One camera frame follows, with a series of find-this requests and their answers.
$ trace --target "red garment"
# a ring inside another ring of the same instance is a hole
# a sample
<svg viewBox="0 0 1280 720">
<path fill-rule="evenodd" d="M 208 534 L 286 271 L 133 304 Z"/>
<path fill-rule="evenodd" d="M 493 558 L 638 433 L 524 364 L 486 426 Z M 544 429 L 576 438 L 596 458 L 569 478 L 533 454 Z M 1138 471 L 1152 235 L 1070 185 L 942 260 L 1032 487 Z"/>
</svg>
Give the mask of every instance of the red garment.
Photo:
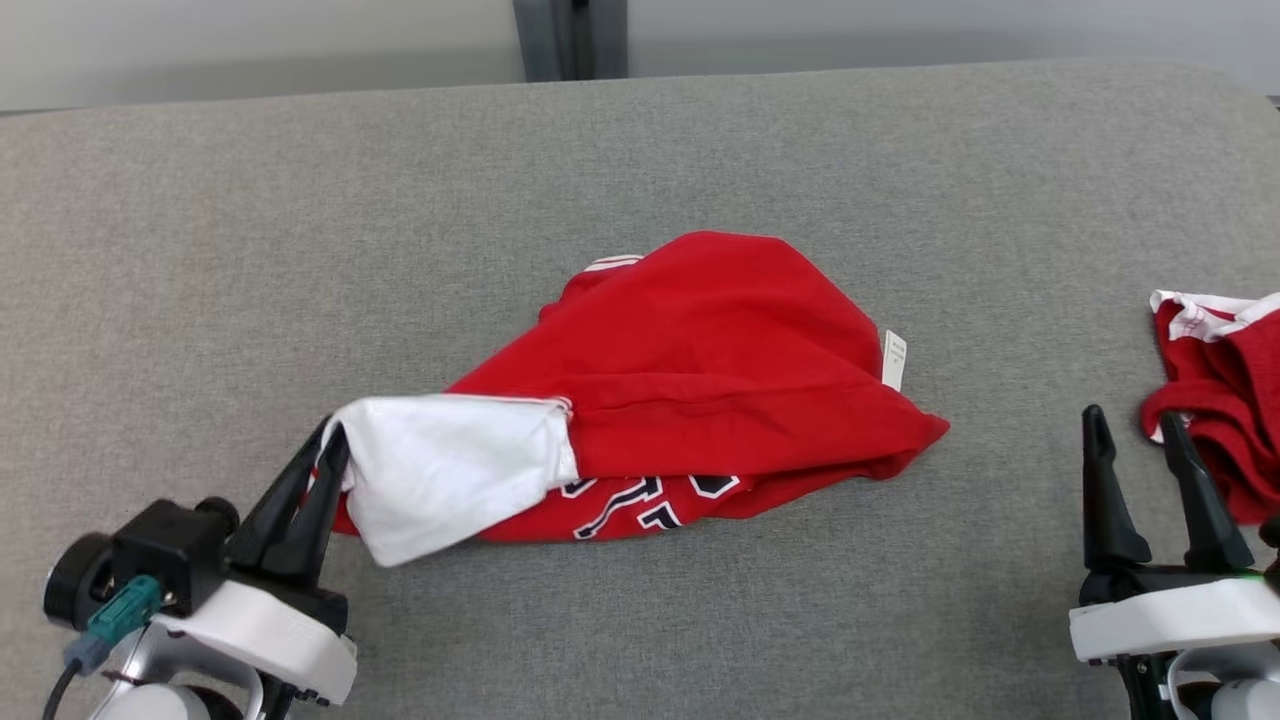
<svg viewBox="0 0 1280 720">
<path fill-rule="evenodd" d="M 1169 383 L 1142 405 L 1190 416 L 1188 434 L 1236 520 L 1280 512 L 1280 293 L 1258 301 L 1157 292 L 1156 332 Z"/>
<path fill-rule="evenodd" d="M 481 533 L 504 542 L 750 518 L 891 478 L 948 427 L 881 383 L 876 325 L 804 256 L 717 232 L 596 263 L 449 392 L 572 404 L 588 479 Z"/>
</svg>

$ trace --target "clothing tag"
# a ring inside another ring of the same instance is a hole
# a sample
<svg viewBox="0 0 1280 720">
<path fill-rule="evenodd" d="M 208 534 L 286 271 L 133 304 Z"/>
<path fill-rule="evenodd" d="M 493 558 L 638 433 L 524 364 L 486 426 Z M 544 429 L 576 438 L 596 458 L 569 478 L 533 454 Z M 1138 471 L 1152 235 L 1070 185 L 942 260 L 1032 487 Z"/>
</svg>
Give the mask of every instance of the clothing tag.
<svg viewBox="0 0 1280 720">
<path fill-rule="evenodd" d="M 906 341 L 884 331 L 884 370 L 881 382 L 902 392 L 902 366 L 906 365 Z"/>
</svg>

